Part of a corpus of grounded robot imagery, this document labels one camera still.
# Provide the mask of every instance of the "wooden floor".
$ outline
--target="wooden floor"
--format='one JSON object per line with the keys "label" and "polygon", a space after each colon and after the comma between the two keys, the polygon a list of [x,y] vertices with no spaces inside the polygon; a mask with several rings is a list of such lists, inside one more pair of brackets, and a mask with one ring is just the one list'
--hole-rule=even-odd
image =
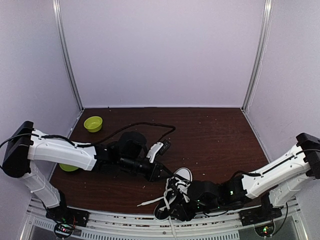
{"label": "wooden floor", "polygon": [[[91,116],[103,118],[103,129],[89,133],[83,127]],[[75,127],[71,140],[95,142],[113,131],[135,122],[175,125],[168,136],[171,148],[162,162],[172,172],[187,167],[194,180],[221,183],[237,170],[253,171],[267,164],[267,159],[240,109],[237,108],[100,108],[86,109]],[[148,147],[166,131],[152,126],[133,127],[148,139]],[[110,141],[119,139],[121,133]],[[67,204],[101,211],[152,214],[156,203],[138,204],[160,197],[165,181],[148,182],[142,176],[125,172],[110,174],[77,170],[64,172],[57,167],[51,183],[63,191]]]}

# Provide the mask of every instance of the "green bowl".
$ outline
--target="green bowl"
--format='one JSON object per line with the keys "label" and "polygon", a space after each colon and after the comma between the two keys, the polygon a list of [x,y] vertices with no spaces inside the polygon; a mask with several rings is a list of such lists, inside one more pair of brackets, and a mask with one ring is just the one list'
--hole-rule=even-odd
{"label": "green bowl", "polygon": [[78,169],[78,167],[76,166],[71,166],[71,165],[68,165],[68,164],[62,164],[62,163],[59,163],[60,165],[60,168],[63,170],[63,171],[66,171],[66,172],[73,172],[75,170]]}
{"label": "green bowl", "polygon": [[103,120],[101,117],[92,116],[85,120],[83,125],[90,133],[96,133],[102,128],[102,122]]}

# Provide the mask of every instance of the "white wall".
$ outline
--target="white wall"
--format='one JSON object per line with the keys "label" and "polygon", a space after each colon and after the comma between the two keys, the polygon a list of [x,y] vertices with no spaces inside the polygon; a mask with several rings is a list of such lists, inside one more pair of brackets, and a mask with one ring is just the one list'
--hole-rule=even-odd
{"label": "white wall", "polygon": [[[0,1],[0,142],[26,120],[66,135],[78,109],[68,82],[51,0]],[[5,147],[0,151],[0,163]],[[49,176],[52,163],[40,164]],[[0,235],[16,240],[31,195],[0,172]]]}
{"label": "white wall", "polygon": [[[271,160],[302,132],[320,137],[320,1],[275,0],[249,119]],[[320,181],[298,195],[310,239],[319,239]]]}
{"label": "white wall", "polygon": [[61,1],[83,105],[242,106],[264,2]]}

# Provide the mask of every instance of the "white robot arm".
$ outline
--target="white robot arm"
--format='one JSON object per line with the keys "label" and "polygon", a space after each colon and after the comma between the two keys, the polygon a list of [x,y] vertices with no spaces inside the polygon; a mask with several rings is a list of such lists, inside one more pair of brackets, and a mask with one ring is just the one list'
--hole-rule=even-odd
{"label": "white robot arm", "polygon": [[[158,154],[162,155],[169,148],[167,141],[158,142],[147,151],[147,140],[142,134],[125,132],[119,141],[108,145],[79,143],[44,134],[33,129],[33,123],[27,121],[8,142],[2,169],[37,195],[46,207],[48,217],[55,221],[73,221],[78,217],[83,219],[83,214],[88,213],[79,210],[74,212],[68,208],[63,193],[45,179],[34,160],[72,165],[93,172],[104,172],[110,165],[117,165],[126,172],[142,174],[151,182],[169,178],[168,186],[175,191],[175,199],[168,199],[172,206],[170,210],[164,210],[164,204],[159,204],[154,211],[158,219],[172,216],[181,221],[190,221],[198,213],[240,209],[245,203],[267,192],[262,197],[261,209],[256,213],[252,210],[250,213],[240,211],[245,219],[242,224],[248,225],[281,216],[280,207],[306,182],[320,179],[320,139],[306,133],[300,134],[297,139],[298,144],[283,156],[256,171],[238,172],[242,174],[235,174],[220,184],[193,180],[182,194],[175,187],[177,176],[155,160]],[[142,150],[145,157],[140,157]],[[79,226],[86,225],[81,220],[76,222]]]}
{"label": "white robot arm", "polygon": [[[67,219],[71,223],[76,218],[76,225],[85,226],[83,219],[88,219],[88,213],[68,208],[64,194],[48,182],[35,160],[102,173],[110,165],[116,165],[125,172],[141,174],[150,182],[170,177],[172,173],[155,160],[157,155],[166,152],[170,143],[158,142],[149,152],[146,152],[146,143],[138,132],[125,132],[119,141],[108,145],[73,142],[36,130],[32,122],[26,121],[9,139],[2,169],[8,176],[18,178],[42,201],[48,218],[57,222]],[[141,157],[142,150],[146,157]]]}
{"label": "white robot arm", "polygon": [[[253,172],[238,171],[223,183],[193,180],[178,189],[177,176],[172,177],[168,183],[168,188],[174,190],[174,195],[167,199],[170,209],[162,200],[154,211],[155,217],[190,221],[196,214],[241,209],[263,193],[261,207],[239,212],[242,225],[281,217],[281,208],[288,200],[307,182],[320,179],[320,139],[301,133],[297,140],[296,145],[275,161]],[[181,188],[185,188],[189,202],[185,201]]]}

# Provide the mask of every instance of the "white shoelace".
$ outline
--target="white shoelace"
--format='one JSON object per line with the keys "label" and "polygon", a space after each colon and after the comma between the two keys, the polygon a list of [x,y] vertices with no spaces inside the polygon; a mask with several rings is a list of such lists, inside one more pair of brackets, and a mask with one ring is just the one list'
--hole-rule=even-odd
{"label": "white shoelace", "polygon": [[[175,185],[177,186],[177,188],[180,190],[180,192],[183,194],[183,193],[187,193],[187,189],[189,187],[190,184],[187,184],[185,183],[184,181],[180,180],[179,178],[177,178],[176,176],[174,176],[173,178],[176,178],[177,180],[179,180]],[[166,179],[166,184],[165,184],[165,190],[164,190],[164,193],[163,193],[163,196],[161,197],[158,197],[154,200],[149,200],[149,201],[145,201],[139,205],[137,205],[137,207],[140,207],[140,206],[145,206],[145,205],[148,205],[148,204],[153,204],[155,202],[158,202],[160,200],[164,200],[164,203],[165,203],[165,206],[159,208],[160,211],[163,211],[165,210],[166,208],[168,210],[170,210],[170,204],[176,199],[176,197],[172,197],[171,199],[169,199],[169,201],[167,200],[167,194],[168,192],[172,191],[172,188],[169,188],[168,189],[168,186],[169,186],[169,178]],[[185,195],[183,194],[183,197],[185,199],[186,202],[189,202],[190,199]],[[175,240],[178,240],[177,238],[177,233],[176,233],[176,229],[175,229],[175,225],[173,224],[172,222],[172,219],[171,219],[171,216],[169,216],[168,218],[168,221],[169,221],[169,224],[170,224],[170,227],[171,227],[171,232],[172,232],[172,235],[174,237]]]}

